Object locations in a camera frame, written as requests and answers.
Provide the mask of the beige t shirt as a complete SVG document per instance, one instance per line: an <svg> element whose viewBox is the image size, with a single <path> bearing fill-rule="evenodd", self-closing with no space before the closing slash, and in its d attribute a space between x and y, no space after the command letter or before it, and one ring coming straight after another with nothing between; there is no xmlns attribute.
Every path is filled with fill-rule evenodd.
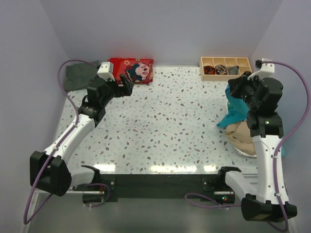
<svg viewBox="0 0 311 233"><path fill-rule="evenodd" d="M246 121L228 125L225 134L237 154L256 157L255 146Z"/></svg>

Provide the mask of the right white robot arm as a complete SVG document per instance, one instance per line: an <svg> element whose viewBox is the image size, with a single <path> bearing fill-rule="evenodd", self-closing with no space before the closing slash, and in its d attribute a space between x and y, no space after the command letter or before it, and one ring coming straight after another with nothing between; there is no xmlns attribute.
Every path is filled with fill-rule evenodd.
<svg viewBox="0 0 311 233"><path fill-rule="evenodd" d="M256 150L258 186L253 187L239 168L223 166L216 179L218 188L234 191L247 221L282 222L295 217L297 207L290 204L283 180L280 142L284 132L276 112L283 85L272 77L251 77L249 71L228 84L230 95L242 99L249 109L246 123Z"/></svg>

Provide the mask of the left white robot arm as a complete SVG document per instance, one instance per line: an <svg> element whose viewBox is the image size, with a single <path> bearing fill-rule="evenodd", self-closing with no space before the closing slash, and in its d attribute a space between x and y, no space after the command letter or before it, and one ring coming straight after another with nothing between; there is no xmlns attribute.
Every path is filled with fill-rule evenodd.
<svg viewBox="0 0 311 233"><path fill-rule="evenodd" d="M30 157L30 185L56 196L63 196L71 188L84 185L89 190L100 187L99 170L92 166L81 166L70 171L68 162L74 151L91 133L106 114L105 107L113 98L130 96L133 83L120 75L121 84L106 81L99 76L87 87L76 117L68 128L43 152L35 151Z"/></svg>

